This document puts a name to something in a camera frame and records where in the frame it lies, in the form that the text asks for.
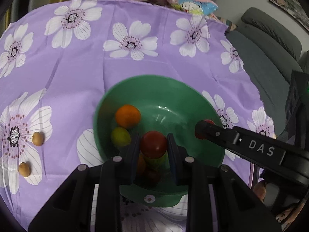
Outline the person right hand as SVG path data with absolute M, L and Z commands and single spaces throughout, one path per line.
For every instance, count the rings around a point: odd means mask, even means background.
M 266 197 L 266 181 L 262 180 L 259 183 L 257 183 L 254 188 L 253 192 L 257 197 L 261 200 L 261 202 L 264 202 L 265 197 Z M 282 222 L 285 220 L 283 223 L 286 227 L 288 227 L 294 220 L 297 218 L 301 210 L 303 209 L 305 205 L 306 200 L 304 200 L 301 204 L 294 204 L 291 207 L 287 208 L 285 211 L 279 213 L 275 219 L 278 222 Z

